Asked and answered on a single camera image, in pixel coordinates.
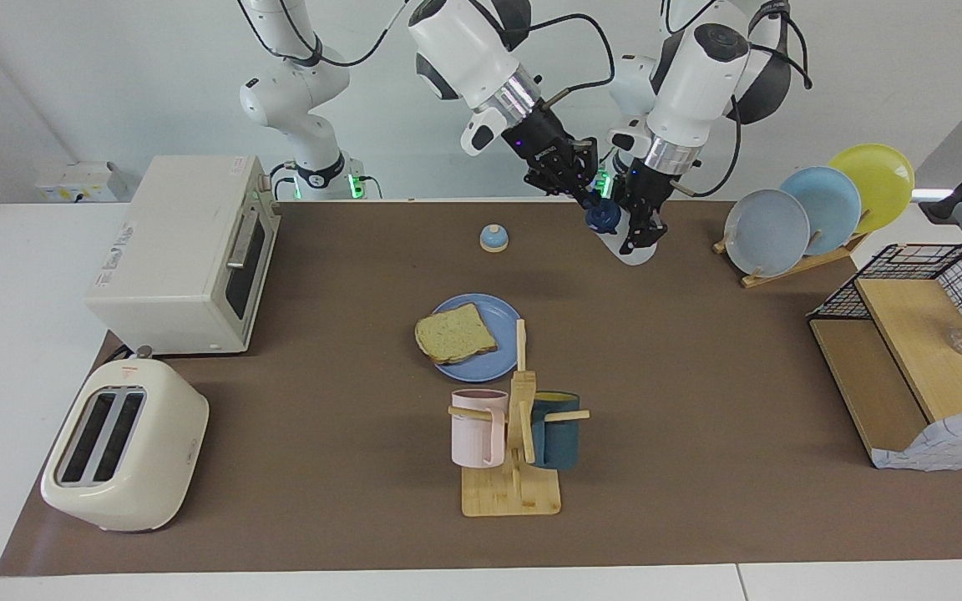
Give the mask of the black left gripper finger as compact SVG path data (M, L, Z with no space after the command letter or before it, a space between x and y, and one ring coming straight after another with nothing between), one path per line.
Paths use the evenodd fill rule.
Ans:
M633 250L653 250L668 232L668 224L661 217L661 206L645 205L645 234L641 239L633 239Z
M622 239L641 239L645 234L645 201L638 195L626 195L617 203L620 219L615 234Z

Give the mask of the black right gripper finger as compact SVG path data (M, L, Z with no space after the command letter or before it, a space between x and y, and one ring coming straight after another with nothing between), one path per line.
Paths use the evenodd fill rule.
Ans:
M596 172L599 168L598 140L595 138L570 140L572 161L569 195L583 210L596 206L600 196L593 189Z
M527 171L524 182L544 191L546 195L570 195L566 175L572 175L572 160L561 154L524 156Z

